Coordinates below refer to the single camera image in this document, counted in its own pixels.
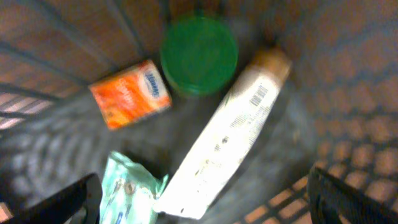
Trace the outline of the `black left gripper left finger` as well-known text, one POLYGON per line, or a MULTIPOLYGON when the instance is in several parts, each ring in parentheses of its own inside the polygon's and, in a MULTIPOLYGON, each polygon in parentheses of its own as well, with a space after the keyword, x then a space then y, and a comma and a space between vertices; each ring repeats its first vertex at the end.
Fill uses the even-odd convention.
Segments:
POLYGON ((4 222, 8 224, 65 223, 84 209, 82 223, 99 223, 102 194, 100 178, 97 174, 90 173, 4 222))

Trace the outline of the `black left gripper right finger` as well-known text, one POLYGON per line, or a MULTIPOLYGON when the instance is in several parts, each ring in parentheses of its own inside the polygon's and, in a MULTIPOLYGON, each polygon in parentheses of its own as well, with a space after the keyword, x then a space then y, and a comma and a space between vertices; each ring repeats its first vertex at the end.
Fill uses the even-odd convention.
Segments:
POLYGON ((313 223, 397 223, 397 213, 318 167, 308 174, 307 193, 313 223))

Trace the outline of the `mint green wipes packet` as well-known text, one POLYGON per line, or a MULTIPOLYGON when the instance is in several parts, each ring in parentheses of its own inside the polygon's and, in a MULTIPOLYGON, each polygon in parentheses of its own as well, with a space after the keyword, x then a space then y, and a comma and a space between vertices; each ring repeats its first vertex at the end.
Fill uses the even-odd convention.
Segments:
POLYGON ((102 181, 99 222, 151 224, 157 220, 153 206, 162 195, 168 175, 156 179, 143 165, 117 151, 106 163, 102 181))

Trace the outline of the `white tube with tan cap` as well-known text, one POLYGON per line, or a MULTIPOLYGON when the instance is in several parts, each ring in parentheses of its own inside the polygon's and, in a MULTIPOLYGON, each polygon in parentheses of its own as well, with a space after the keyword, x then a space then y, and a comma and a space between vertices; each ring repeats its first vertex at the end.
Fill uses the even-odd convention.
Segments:
POLYGON ((185 156, 156 212, 199 220, 258 138, 292 69, 280 48, 258 51, 185 156))

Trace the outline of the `orange tissue pack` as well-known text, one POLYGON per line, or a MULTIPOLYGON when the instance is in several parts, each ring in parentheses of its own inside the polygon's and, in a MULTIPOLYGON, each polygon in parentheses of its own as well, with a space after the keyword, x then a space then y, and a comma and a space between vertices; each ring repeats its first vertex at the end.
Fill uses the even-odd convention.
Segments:
POLYGON ((96 82, 89 89, 110 130, 137 123, 172 105, 169 91, 152 60, 96 82))

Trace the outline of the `green lid jar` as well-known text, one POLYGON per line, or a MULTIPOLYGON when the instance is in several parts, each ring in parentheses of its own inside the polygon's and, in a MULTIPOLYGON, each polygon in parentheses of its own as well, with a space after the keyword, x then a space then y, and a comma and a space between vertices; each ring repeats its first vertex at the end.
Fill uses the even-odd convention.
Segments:
POLYGON ((225 22, 206 16, 172 23, 160 48, 160 62, 170 86, 179 95, 206 96, 234 77, 239 47, 225 22))

